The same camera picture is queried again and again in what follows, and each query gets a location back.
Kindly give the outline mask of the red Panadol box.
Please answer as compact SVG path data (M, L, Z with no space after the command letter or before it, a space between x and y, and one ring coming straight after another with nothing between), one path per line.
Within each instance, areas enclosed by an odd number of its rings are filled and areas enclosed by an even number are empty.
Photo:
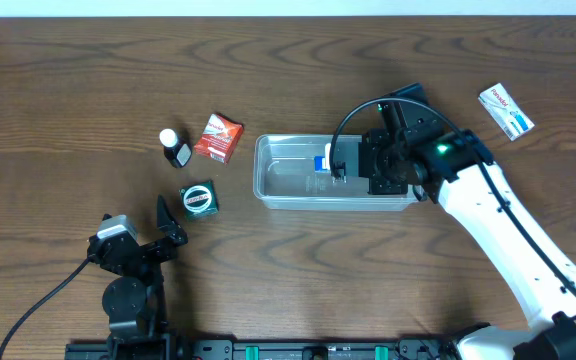
M199 155L227 164L243 133L242 124L213 113L193 150Z

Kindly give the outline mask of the dark medicine bottle white cap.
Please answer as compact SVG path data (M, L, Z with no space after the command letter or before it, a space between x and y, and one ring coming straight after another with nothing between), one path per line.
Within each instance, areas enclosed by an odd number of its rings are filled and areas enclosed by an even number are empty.
M183 168L188 164L192 149L176 131L170 128L163 129L159 134L159 140L163 145L165 158L174 168Z

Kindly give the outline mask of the white Panadol box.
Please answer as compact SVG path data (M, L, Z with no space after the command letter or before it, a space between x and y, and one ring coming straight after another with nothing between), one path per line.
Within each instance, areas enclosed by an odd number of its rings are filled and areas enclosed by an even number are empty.
M478 100L510 141L515 141L535 126L501 83L482 91Z

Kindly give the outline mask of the green round-logo box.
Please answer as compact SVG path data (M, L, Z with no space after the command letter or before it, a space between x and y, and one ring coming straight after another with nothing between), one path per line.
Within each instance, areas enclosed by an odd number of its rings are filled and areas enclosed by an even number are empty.
M206 181L179 190L185 216L195 220L219 212L218 200L213 182Z

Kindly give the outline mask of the clear plastic container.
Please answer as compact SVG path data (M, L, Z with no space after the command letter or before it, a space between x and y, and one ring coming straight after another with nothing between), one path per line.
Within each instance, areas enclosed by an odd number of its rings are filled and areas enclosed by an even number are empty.
M253 193L269 209L307 211L402 211L417 202L407 195L369 195L368 180L335 181L314 171L330 135L266 134L255 145Z

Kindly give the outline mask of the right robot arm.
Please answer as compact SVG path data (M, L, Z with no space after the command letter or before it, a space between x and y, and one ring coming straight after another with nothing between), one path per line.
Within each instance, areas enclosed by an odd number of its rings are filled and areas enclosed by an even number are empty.
M576 359L576 265L557 247L510 188L492 153L469 130L408 138L400 129L372 140L357 155L334 144L327 160L335 178L401 178L457 220L474 238L518 301L528 331L487 325L453 342L459 359Z

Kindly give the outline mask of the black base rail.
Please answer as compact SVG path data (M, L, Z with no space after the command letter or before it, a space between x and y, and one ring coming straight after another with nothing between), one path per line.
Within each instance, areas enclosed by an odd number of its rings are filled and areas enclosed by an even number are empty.
M438 339L404 338L392 342L252 342L200 340L179 346L69 344L66 360L459 360L454 346Z

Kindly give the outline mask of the blue KoolFever box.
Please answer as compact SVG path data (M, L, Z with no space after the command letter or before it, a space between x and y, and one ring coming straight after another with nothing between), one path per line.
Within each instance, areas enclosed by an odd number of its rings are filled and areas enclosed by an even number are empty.
M324 154L314 157L314 171L317 173L329 173L331 171L330 165L331 144L326 143L324 146Z

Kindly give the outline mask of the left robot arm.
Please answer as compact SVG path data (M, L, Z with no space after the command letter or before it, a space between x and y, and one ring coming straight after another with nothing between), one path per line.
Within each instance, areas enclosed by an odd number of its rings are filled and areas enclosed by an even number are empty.
M157 198L156 226L163 237L141 245L127 216L106 214L89 238L90 262L118 276L102 296L112 359L177 357L176 336L168 330L161 265L177 258L188 237L163 197Z

